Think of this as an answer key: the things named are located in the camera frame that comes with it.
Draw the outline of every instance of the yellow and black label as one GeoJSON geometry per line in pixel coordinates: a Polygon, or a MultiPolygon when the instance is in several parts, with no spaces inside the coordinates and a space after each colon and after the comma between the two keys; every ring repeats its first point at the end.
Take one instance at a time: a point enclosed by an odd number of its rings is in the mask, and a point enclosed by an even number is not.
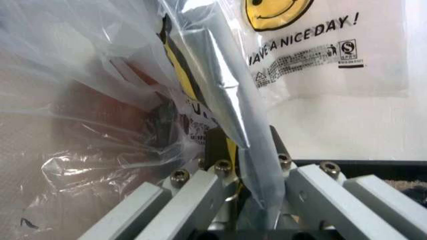
{"type": "Polygon", "coordinates": [[[171,64],[175,68],[176,75],[184,92],[192,99],[206,105],[199,85],[197,84],[187,60],[183,53],[177,47],[175,42],[170,38],[169,34],[172,30],[172,21],[168,15],[163,18],[163,26],[158,35],[163,42],[164,49],[171,64]]]}
{"type": "Polygon", "coordinates": [[[247,19],[255,31],[281,29],[304,15],[314,0],[245,0],[247,19]]]}

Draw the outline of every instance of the hex socket screw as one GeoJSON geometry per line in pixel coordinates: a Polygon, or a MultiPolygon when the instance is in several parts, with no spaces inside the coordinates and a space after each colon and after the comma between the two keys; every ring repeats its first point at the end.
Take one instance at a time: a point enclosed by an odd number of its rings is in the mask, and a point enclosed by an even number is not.
{"type": "Polygon", "coordinates": [[[341,168],[336,163],[331,161],[322,161],[319,164],[320,169],[322,169],[326,174],[331,176],[333,179],[337,179],[341,173],[341,168]]]}
{"type": "Polygon", "coordinates": [[[214,166],[215,174],[221,178],[226,178],[232,172],[233,166],[232,162],[229,160],[218,160],[214,166]]]}
{"type": "Polygon", "coordinates": [[[183,168],[175,170],[170,174],[170,184],[177,189],[182,188],[189,179],[190,173],[183,168]]]}

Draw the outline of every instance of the white plastic bag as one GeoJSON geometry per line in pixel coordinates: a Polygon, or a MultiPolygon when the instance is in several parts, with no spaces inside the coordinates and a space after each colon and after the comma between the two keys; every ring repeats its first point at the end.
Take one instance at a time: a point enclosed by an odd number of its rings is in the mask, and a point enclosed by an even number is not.
{"type": "Polygon", "coordinates": [[[319,95],[404,96],[402,0],[220,0],[268,106],[319,95]]]}

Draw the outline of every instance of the black metal part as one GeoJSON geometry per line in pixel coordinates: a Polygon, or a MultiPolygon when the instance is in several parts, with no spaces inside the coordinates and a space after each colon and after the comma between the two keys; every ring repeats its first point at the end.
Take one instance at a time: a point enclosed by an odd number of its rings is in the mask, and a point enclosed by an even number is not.
{"type": "Polygon", "coordinates": [[[218,160],[231,161],[227,147],[227,135],[221,128],[216,127],[206,132],[203,169],[209,169],[218,160]]]}
{"type": "Polygon", "coordinates": [[[189,240],[343,240],[336,230],[201,231],[189,240]]]}
{"type": "MultiPolygon", "coordinates": [[[[319,164],[329,160],[294,159],[293,162],[302,167],[310,164],[319,164]]],[[[383,180],[395,181],[427,181],[427,161],[402,160],[330,160],[341,168],[341,172],[348,178],[365,175],[376,175],[383,180]]]]}

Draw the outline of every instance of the black surface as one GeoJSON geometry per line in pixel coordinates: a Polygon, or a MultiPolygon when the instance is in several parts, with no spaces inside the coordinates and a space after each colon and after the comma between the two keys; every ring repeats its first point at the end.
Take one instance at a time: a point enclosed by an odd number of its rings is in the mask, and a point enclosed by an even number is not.
{"type": "MultiPolygon", "coordinates": [[[[319,164],[326,160],[293,160],[302,167],[310,164],[319,164]]],[[[350,178],[376,175],[383,180],[395,181],[427,181],[427,161],[403,160],[328,160],[338,164],[342,173],[350,178]]]]}
{"type": "Polygon", "coordinates": [[[342,240],[336,230],[201,231],[190,240],[342,240]]]}

